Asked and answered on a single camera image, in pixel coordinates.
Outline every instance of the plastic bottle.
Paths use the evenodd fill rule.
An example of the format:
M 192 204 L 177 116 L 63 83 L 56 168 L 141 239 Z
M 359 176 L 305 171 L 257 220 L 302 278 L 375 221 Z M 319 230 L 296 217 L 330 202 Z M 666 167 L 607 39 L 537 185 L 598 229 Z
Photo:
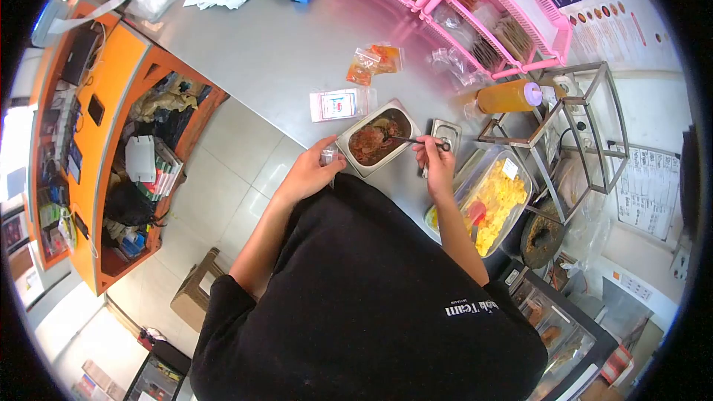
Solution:
M 476 103 L 483 113 L 532 111 L 542 103 L 542 91 L 528 79 L 517 79 L 478 90 Z

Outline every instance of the black t-shirt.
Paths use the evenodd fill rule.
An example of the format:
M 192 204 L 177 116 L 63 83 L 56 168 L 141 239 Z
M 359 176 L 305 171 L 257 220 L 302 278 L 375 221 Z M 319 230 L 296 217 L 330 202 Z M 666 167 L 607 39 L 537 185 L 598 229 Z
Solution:
M 265 294 L 215 280 L 192 361 L 210 400 L 523 400 L 547 351 L 384 194 L 338 174 L 290 218 Z

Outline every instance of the scrambled egg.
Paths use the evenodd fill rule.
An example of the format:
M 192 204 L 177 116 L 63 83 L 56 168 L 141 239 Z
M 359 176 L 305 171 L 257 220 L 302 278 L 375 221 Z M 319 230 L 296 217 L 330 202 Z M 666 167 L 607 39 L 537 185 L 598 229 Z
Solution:
M 477 189 L 471 190 L 464 204 L 460 205 L 460 212 L 468 214 L 471 204 L 482 201 L 486 205 L 486 216 L 478 224 L 478 236 L 476 238 L 476 249 L 481 257 L 488 254 L 488 250 L 500 234 L 505 220 L 510 215 L 512 209 L 525 203 L 528 193 L 525 191 L 525 182 L 520 176 L 515 176 L 514 180 L 505 175 L 503 165 L 505 160 L 499 160 L 491 168 L 486 178 Z M 432 229 L 438 229 L 438 218 L 436 208 L 433 207 L 426 214 L 426 222 Z M 463 222 L 468 227 L 468 235 L 473 230 L 473 222 L 466 215 Z

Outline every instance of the metal rack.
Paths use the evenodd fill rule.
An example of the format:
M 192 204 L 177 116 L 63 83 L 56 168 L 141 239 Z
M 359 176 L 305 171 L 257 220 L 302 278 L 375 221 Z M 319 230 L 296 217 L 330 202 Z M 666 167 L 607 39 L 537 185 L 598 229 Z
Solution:
M 563 75 L 570 75 L 570 74 L 575 74 L 575 73 L 584 73 L 584 72 L 592 72 L 595 71 L 594 73 L 594 79 L 592 83 L 590 84 L 589 88 L 587 89 L 586 92 L 584 92 L 584 96 L 578 97 L 578 96 L 566 96 L 559 98 L 557 101 L 557 104 L 552 108 L 551 111 L 547 113 L 547 115 L 542 118 L 540 114 L 537 111 L 534 111 L 533 113 L 537 117 L 540 125 L 535 131 L 530 135 L 529 138 L 511 138 L 507 135 L 505 132 L 505 129 L 503 127 L 503 123 L 505 120 L 508 119 L 509 113 L 503 113 L 499 118 L 495 119 L 493 118 L 490 122 L 488 122 L 488 125 L 483 129 L 483 131 L 478 135 L 478 141 L 486 142 L 486 143 L 492 143 L 492 144 L 506 144 L 512 148 L 512 151 L 515 152 L 515 154 L 522 160 L 522 163 L 525 164 L 524 159 L 521 156 L 521 153 L 518 152 L 516 149 L 517 147 L 519 148 L 524 148 L 529 150 L 530 156 L 532 156 L 533 160 L 535 161 L 535 164 L 537 165 L 537 170 L 539 174 L 542 176 L 545 186 L 541 187 L 539 189 L 539 192 L 536 197 L 534 197 L 533 200 L 531 200 L 531 203 L 527 205 L 525 208 L 528 211 L 534 212 L 538 215 L 541 215 L 543 217 L 549 218 L 550 220 L 557 221 L 560 224 L 566 225 L 567 223 L 570 222 L 574 214 L 577 212 L 579 209 L 580 205 L 582 202 L 587 198 L 587 195 L 589 194 L 590 191 L 596 191 L 600 192 L 603 194 L 609 194 L 614 188 L 615 184 L 619 180 L 619 177 L 621 176 L 622 171 L 626 167 L 626 164 L 629 159 L 629 141 L 627 138 L 627 133 L 626 133 L 626 126 L 624 123 L 624 117 L 622 115 L 622 109 L 621 109 L 621 103 L 619 102 L 619 95 L 617 93 L 616 86 L 614 84 L 614 79 L 612 78 L 611 75 L 611 70 L 609 69 L 609 65 L 607 62 L 593 62 L 591 64 L 583 64 L 583 65 L 577 65 L 575 67 L 564 67 L 564 68 L 557 68 L 557 69 L 548 69 L 547 71 L 544 72 L 543 77 L 555 77 L 555 76 L 563 76 Z M 623 152 L 618 152 L 618 151 L 611 151 L 608 149 L 609 141 L 605 145 L 605 143 L 602 141 L 599 129 L 597 127 L 597 122 L 594 118 L 594 109 L 591 105 L 591 100 L 593 98 L 594 93 L 597 91 L 598 87 L 604 82 L 608 84 L 612 99 L 614 102 L 614 107 L 617 113 L 617 118 L 619 122 L 619 128 L 621 130 L 621 135 L 622 135 L 622 142 L 624 146 L 624 151 Z M 582 140 L 580 139 L 580 136 L 577 134 L 577 122 L 575 121 L 573 114 L 572 114 L 572 109 L 575 108 L 576 106 L 581 106 L 584 109 L 584 113 L 587 117 L 587 120 L 589 122 L 589 127 L 592 129 L 592 134 L 594 137 L 594 148 L 593 147 L 586 147 L 583 145 Z M 567 123 L 569 124 L 569 127 L 572 129 L 572 132 L 574 134 L 575 138 L 575 144 L 576 147 L 574 146 L 562 146 L 562 150 L 564 151 L 571 151 L 571 152 L 577 152 L 579 154 L 580 160 L 582 161 L 583 168 L 584 168 L 584 173 L 587 179 L 587 188 L 582 194 L 579 196 L 577 202 L 574 204 L 574 206 L 571 209 L 568 209 L 566 207 L 563 207 L 562 201 L 557 197 L 557 191 L 555 188 L 555 184 L 553 182 L 554 178 L 557 176 L 557 173 L 560 171 L 560 166 L 562 165 L 562 161 L 559 152 L 556 152 L 556 159 L 557 163 L 556 166 L 551 167 L 550 165 L 546 164 L 546 159 L 543 159 L 542 155 L 538 151 L 538 149 L 535 147 L 537 143 L 540 141 L 540 139 L 545 135 L 547 132 L 548 128 L 551 127 L 554 124 L 554 121 L 557 120 L 557 115 L 560 112 L 564 112 L 565 118 Z M 503 136 L 495 136 L 493 134 L 494 129 L 498 129 Z M 587 170 L 587 163 L 585 161 L 585 153 L 586 154 L 595 154 L 598 157 L 598 164 L 601 169 L 602 173 L 602 184 L 594 184 L 593 183 L 593 177 L 591 176 L 590 172 Z M 607 171 L 608 168 L 605 165 L 606 158 L 607 157 L 616 157 L 622 160 L 621 164 L 617 168 L 616 171 L 613 172 L 613 175 L 611 179 L 607 178 Z M 534 206 L 535 202 L 543 198 L 545 195 L 550 194 L 553 197 L 556 210 L 557 210 L 557 217 L 555 218 L 552 214 L 543 212 Z

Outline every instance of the stool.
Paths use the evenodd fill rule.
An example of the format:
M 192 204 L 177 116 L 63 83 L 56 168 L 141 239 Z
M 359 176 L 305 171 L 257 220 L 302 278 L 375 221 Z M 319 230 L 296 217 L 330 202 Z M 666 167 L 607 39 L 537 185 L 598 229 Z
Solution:
M 205 311 L 208 309 L 208 294 L 201 289 L 201 281 L 206 273 L 211 273 L 215 277 L 225 274 L 215 264 L 219 252 L 218 248 L 210 248 L 201 263 L 193 265 L 171 300 L 171 309 L 197 332 L 201 331 Z

